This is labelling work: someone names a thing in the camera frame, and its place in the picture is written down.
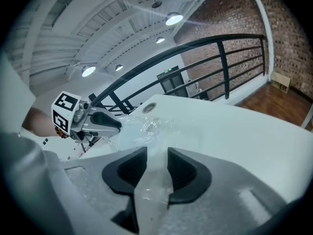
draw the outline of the white column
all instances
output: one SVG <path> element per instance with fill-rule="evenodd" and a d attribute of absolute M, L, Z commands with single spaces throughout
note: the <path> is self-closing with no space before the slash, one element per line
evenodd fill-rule
<path fill-rule="evenodd" d="M 29 87 L 29 70 L 25 70 L 21 73 L 21 79 L 24 84 Z"/>
<path fill-rule="evenodd" d="M 261 0 L 255 0 L 260 13 L 261 13 L 261 17 L 264 23 L 264 27 L 265 27 L 265 33 L 266 33 L 266 37 L 268 39 L 268 80 L 270 81 L 270 76 L 271 73 L 274 70 L 274 43 L 273 43 L 273 36 L 272 36 L 272 31 L 270 29 L 270 24 L 269 24 L 269 20 L 268 20 L 268 16 L 266 14 L 265 8 L 261 2 Z"/>
<path fill-rule="evenodd" d="M 309 110 L 309 113 L 307 114 L 307 116 L 305 117 L 302 125 L 301 125 L 301 128 L 305 128 L 307 127 L 308 123 L 311 121 L 311 118 L 313 117 L 313 105 L 311 106 L 310 110 Z"/>

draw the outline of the skin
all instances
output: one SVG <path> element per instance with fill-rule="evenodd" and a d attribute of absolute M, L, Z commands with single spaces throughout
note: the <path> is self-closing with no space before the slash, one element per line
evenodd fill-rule
<path fill-rule="evenodd" d="M 55 126 L 51 121 L 51 116 L 33 107 L 27 113 L 22 127 L 38 137 L 60 136 L 55 130 Z"/>

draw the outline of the clear plastic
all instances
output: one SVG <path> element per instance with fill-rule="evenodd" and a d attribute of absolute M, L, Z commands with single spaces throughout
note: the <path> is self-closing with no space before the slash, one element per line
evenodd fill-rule
<path fill-rule="evenodd" d="M 174 119 L 122 116 L 119 120 L 121 132 L 108 139 L 111 150 L 118 152 L 141 146 L 148 149 L 147 169 L 135 189 L 135 207 L 140 234 L 154 234 L 173 192 L 167 170 L 167 148 L 196 151 L 202 131 L 197 125 L 184 126 Z"/>

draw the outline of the brick wall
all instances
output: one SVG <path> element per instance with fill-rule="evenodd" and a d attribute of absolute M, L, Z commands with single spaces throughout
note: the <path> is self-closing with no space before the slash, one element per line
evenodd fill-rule
<path fill-rule="evenodd" d="M 301 25 L 281 0 L 261 0 L 274 41 L 274 68 L 292 74 L 291 85 L 313 99 L 313 53 Z"/>
<path fill-rule="evenodd" d="M 292 85 L 313 98 L 312 83 L 312 54 L 305 34 L 296 19 L 280 0 L 262 0 L 268 13 L 274 38 L 275 63 L 274 67 L 293 74 Z M 177 44 L 194 39 L 231 33 L 251 33 L 265 35 L 263 21 L 254 0 L 206 0 L 189 18 L 189 22 L 175 36 Z M 268 67 L 268 50 L 265 44 L 266 68 Z M 259 45 L 258 40 L 236 40 L 224 42 L 225 51 Z M 218 54 L 216 44 L 200 47 L 183 53 L 181 56 L 185 65 Z M 248 50 L 227 56 L 228 64 L 233 64 L 248 57 L 261 54 L 260 49 Z M 232 77 L 244 70 L 262 62 L 258 58 L 229 70 Z M 191 79 L 221 69 L 220 59 L 207 62 L 188 71 Z M 230 82 L 230 88 L 247 80 L 262 67 L 240 76 Z M 216 74 L 199 82 L 201 89 L 207 89 L 223 81 L 223 73 Z M 208 92 L 214 98 L 224 92 L 224 86 Z"/>

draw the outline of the black metal railing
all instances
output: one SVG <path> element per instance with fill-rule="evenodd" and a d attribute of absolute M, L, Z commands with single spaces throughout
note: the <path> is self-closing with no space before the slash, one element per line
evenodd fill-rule
<path fill-rule="evenodd" d="M 230 41 L 230 40 L 240 40 L 240 39 L 259 39 L 260 40 L 260 45 L 259 46 L 253 46 L 253 47 L 246 47 L 246 48 L 242 48 L 242 49 L 237 49 L 237 50 L 233 50 L 233 51 L 229 51 L 229 52 L 225 52 L 225 49 L 224 49 L 224 44 L 223 44 L 223 41 Z M 132 70 L 130 70 L 129 72 L 127 72 L 126 74 L 124 74 L 123 76 L 121 76 L 119 79 L 117 79 L 115 82 L 113 82 L 109 87 L 107 87 L 99 96 L 97 96 L 92 102 L 92 106 L 97 106 L 99 104 L 101 104 L 101 101 L 103 99 L 105 99 L 106 97 L 110 97 L 113 102 L 116 104 L 112 107 L 109 108 L 109 111 L 111 112 L 118 112 L 118 111 L 122 111 L 123 113 L 125 114 L 129 114 L 132 110 L 134 110 L 134 106 L 131 105 L 131 103 L 129 102 L 129 100 L 135 96 L 137 96 L 138 94 L 142 93 L 143 91 L 147 90 L 148 88 L 158 84 L 158 83 L 161 83 L 163 81 L 165 81 L 166 79 L 169 79 L 169 78 L 172 78 L 178 74 L 180 74 L 181 72 L 183 71 L 186 71 L 192 67 L 195 67 L 197 65 L 200 65 L 200 64 L 203 64 L 203 63 L 206 63 L 206 62 L 209 62 L 211 60 L 214 60 L 214 59 L 218 59 L 220 58 L 221 61 L 222 61 L 222 68 L 219 69 L 219 70 L 216 70 L 212 73 L 209 73 L 209 74 L 206 74 L 206 75 L 203 75 L 197 79 L 194 79 L 188 83 L 185 83 L 183 85 L 180 85 L 178 87 L 175 87 L 174 89 L 168 91 L 165 93 L 165 95 L 169 95 L 169 94 L 173 94 L 174 92 L 177 92 L 178 90 L 181 90 L 182 88 L 186 88 L 187 86 L 190 86 L 196 82 L 199 82 L 203 79 L 206 79 L 206 78 L 209 78 L 211 76 L 214 76 L 220 72 L 223 72 L 223 75 L 224 75 L 224 81 L 210 87 L 210 88 L 207 88 L 195 95 L 192 95 L 190 96 L 190 98 L 195 98 L 203 93 L 206 93 L 208 91 L 211 91 L 221 85 L 224 85 L 224 93 L 218 95 L 217 97 L 215 98 L 212 98 L 210 99 L 210 101 L 213 101 L 223 95 L 225 95 L 225 98 L 228 99 L 229 98 L 229 93 L 231 91 L 233 91 L 234 89 L 242 86 L 243 84 L 249 82 L 250 80 L 252 80 L 253 78 L 259 76 L 260 74 L 263 74 L 265 75 L 265 54 L 264 54 L 264 45 L 263 45 L 263 40 L 265 39 L 265 37 L 263 35 L 255 35 L 255 34 L 228 34 L 228 35 L 218 35 L 218 36 L 212 36 L 212 37 L 205 37 L 205 38 L 201 38 L 201 39 L 197 39 L 197 40 L 194 40 L 194 41 L 191 41 L 191 42 L 188 42 L 188 43 L 185 43 L 185 44 L 182 44 L 182 45 L 179 45 L 179 46 L 176 46 L 174 48 L 171 48 L 169 50 L 166 50 L 150 59 L 148 59 L 147 61 L 141 63 L 140 65 L 138 65 L 137 67 L 133 68 Z M 143 88 L 141 88 L 140 90 L 136 91 L 135 93 L 132 93 L 131 95 L 129 95 L 128 97 L 126 97 L 125 99 L 123 100 L 120 100 L 118 98 L 118 96 L 115 94 L 115 91 L 121 87 L 122 85 L 124 85 L 125 83 L 127 83 L 129 80 L 133 79 L 134 77 L 136 77 L 137 75 L 141 74 L 142 72 L 146 71 L 147 69 L 153 67 L 154 65 L 166 60 L 166 59 L 169 59 L 175 55 L 178 55 L 178 54 L 181 54 L 183 52 L 186 52 L 188 50 L 191 50 L 191 49 L 195 49 L 195 48 L 198 48 L 198 47 L 202 47 L 202 46 L 205 46 L 205 45 L 209 45 L 209 44 L 217 44 L 218 46 L 218 49 L 219 49 L 219 54 L 218 55 L 215 55 L 215 56 L 212 56 L 212 57 L 209 57 L 209 58 L 205 58 L 203 60 L 200 60 L 200 61 L 197 61 L 193 64 L 190 64 L 190 65 L 187 65 L 186 67 L 184 68 L 181 68 L 181 69 L 178 69 L 174 72 L 171 72 L 169 73 L 168 75 L 166 76 L 163 76 L 162 78 L 144 86 Z M 230 54 L 234 54 L 234 53 L 238 53 L 238 52 L 242 52 L 242 51 L 245 51 L 245 50 L 252 50 L 252 49 L 258 49 L 260 48 L 261 49 L 261 52 L 262 54 L 261 55 L 256 55 L 256 56 L 253 56 L 253 57 L 250 57 L 250 58 L 247 58 L 247 59 L 244 59 L 242 61 L 239 61 L 237 63 L 234 63 L 234 64 L 231 64 L 229 65 L 227 63 L 227 55 L 230 55 Z M 251 61 L 251 60 L 254 60 L 254 59 L 257 59 L 257 58 L 260 58 L 262 57 L 262 63 L 260 64 L 257 64 L 239 74 L 236 74 L 235 76 L 233 77 L 229 77 L 229 69 L 231 69 L 232 67 L 235 67 L 235 66 L 238 66 L 238 65 L 241 65 L 245 62 L 248 62 L 248 61 Z M 244 82 L 236 85 L 235 87 L 231 88 L 230 89 L 230 86 L 229 86 L 229 82 L 254 70 L 254 69 L 257 69 L 258 67 L 260 66 L 263 66 L 263 70 L 257 74 L 255 74 L 254 76 L 246 79 Z"/>

